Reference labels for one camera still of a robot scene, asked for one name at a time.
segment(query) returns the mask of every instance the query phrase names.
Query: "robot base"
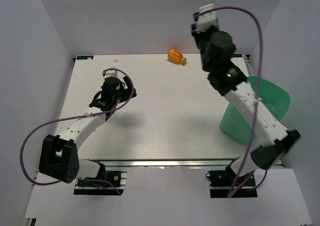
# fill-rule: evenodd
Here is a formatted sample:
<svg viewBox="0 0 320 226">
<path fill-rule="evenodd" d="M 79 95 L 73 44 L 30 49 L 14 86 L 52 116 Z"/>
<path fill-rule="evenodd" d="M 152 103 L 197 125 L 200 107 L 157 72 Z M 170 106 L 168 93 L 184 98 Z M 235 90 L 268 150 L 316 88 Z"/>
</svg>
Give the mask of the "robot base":
<svg viewBox="0 0 320 226">
<path fill-rule="evenodd" d="M 206 177 L 210 181 L 210 197 L 213 198 L 227 198 L 230 190 L 232 179 L 226 174 L 224 170 L 209 171 Z M 245 179 L 240 177 L 236 187 Z M 233 198 L 256 198 L 258 197 L 256 190 L 248 190 L 256 185 L 255 177 L 251 178 L 245 183 L 242 189 L 238 190 Z"/>
</svg>

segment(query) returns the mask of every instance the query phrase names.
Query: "black mount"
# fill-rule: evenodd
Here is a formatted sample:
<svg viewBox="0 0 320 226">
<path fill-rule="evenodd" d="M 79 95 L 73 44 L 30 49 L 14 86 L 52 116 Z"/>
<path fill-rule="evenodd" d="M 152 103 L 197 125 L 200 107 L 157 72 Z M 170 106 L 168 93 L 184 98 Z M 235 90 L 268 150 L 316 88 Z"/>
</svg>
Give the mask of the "black mount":
<svg viewBox="0 0 320 226">
<path fill-rule="evenodd" d="M 79 171 L 77 146 L 73 140 L 47 135 L 43 140 L 39 172 L 65 183 L 71 183 Z"/>
</svg>

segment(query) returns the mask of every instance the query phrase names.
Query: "cable clip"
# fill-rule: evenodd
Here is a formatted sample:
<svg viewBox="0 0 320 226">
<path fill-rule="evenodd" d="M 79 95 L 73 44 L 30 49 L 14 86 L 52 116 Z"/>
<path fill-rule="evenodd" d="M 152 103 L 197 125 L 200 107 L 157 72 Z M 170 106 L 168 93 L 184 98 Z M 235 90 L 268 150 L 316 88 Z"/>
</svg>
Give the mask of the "cable clip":
<svg viewBox="0 0 320 226">
<path fill-rule="evenodd" d="M 254 104 L 256 104 L 256 103 L 258 103 L 259 104 L 259 102 L 261 102 L 262 101 L 262 98 L 261 97 L 259 97 L 258 99 L 254 99 L 253 100 L 254 102 Z"/>
<path fill-rule="evenodd" d="M 85 115 L 87 118 L 93 119 L 93 117 L 89 114 L 89 112 L 86 112 Z"/>
</svg>

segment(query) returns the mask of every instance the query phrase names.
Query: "bottle cap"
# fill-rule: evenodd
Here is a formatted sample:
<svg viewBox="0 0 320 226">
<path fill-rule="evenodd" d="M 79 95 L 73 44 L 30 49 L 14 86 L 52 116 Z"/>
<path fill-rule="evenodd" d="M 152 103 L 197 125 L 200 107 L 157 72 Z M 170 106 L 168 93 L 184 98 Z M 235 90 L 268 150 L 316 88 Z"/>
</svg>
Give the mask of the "bottle cap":
<svg viewBox="0 0 320 226">
<path fill-rule="evenodd" d="M 183 57 L 183 58 L 181 59 L 181 65 L 184 65 L 184 64 L 186 63 L 186 61 L 187 61 L 187 59 Z"/>
</svg>

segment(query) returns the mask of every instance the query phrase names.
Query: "white tabletop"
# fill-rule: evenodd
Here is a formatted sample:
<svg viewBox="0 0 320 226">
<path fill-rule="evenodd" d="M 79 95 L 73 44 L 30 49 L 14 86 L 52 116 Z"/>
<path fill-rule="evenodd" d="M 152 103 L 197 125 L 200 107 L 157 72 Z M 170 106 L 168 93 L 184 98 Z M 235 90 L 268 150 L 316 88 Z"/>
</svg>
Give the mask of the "white tabletop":
<svg viewBox="0 0 320 226">
<path fill-rule="evenodd" d="M 228 102 L 202 71 L 199 54 L 186 54 L 187 65 L 167 61 L 164 54 L 95 55 L 76 60 L 61 117 L 83 114 L 101 90 L 101 72 L 125 71 L 137 97 L 116 112 L 79 150 L 81 159 L 230 159 L 245 145 L 225 135 L 220 121 Z M 246 75 L 243 58 L 232 61 Z M 61 122 L 56 133 L 73 122 Z"/>
</svg>

